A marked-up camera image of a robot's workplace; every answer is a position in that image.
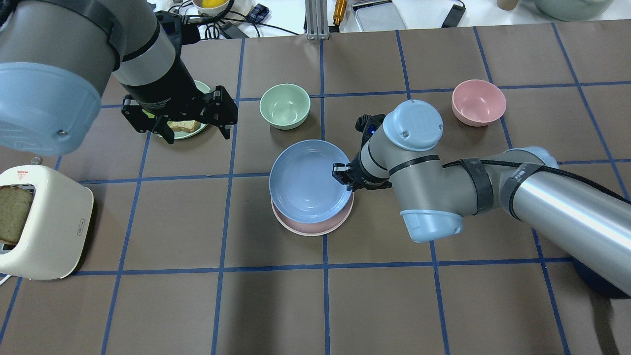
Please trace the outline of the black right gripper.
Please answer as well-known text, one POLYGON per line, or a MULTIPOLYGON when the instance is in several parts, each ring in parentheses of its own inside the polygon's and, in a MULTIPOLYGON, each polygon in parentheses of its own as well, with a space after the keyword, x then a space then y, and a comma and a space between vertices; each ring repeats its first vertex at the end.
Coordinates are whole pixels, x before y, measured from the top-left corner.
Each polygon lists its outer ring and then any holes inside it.
POLYGON ((358 189, 378 190, 392 187, 386 177, 387 171, 373 159, 369 140, 380 128, 385 119, 384 114, 363 115, 357 119, 355 128, 361 132, 361 149, 349 164, 334 163, 332 176, 342 185, 347 185, 347 191, 358 189))

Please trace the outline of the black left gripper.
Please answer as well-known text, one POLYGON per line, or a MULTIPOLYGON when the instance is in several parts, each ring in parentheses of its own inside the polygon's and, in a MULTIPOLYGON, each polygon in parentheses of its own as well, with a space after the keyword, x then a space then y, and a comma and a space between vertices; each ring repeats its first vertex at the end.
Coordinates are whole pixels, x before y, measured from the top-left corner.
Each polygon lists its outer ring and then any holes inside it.
POLYGON ((169 121, 198 121, 218 128, 224 139, 231 139, 232 126, 238 122, 238 106, 227 89, 216 86, 202 94, 184 64, 173 64, 156 74, 142 72, 131 64, 121 65, 124 97, 121 114, 138 133, 160 135, 167 144, 175 142, 169 121))

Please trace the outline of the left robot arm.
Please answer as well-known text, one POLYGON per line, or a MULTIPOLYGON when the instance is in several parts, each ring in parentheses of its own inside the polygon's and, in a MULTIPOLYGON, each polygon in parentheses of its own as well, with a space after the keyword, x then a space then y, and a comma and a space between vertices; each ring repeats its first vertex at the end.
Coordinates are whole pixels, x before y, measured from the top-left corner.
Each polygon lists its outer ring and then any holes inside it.
POLYGON ((197 88, 181 59, 209 21, 155 12, 145 0, 3 0, 2 146, 45 156, 75 151, 111 76, 127 92, 121 112, 138 133, 173 144, 169 122, 196 121, 229 139, 237 104, 222 86, 197 88))

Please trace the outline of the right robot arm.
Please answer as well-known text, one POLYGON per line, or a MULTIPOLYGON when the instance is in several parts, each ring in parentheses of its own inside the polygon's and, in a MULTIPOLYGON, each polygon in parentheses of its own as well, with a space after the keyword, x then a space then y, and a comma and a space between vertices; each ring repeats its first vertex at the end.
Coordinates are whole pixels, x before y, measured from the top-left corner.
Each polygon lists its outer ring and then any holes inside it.
POLYGON ((333 165, 333 178, 350 191, 393 188, 416 243, 459 234, 465 216, 503 209, 570 254, 594 290, 630 296, 630 202, 623 196, 561 170, 536 146, 443 163, 437 144, 444 123, 425 101, 363 115, 355 127, 361 149, 350 163, 333 165))

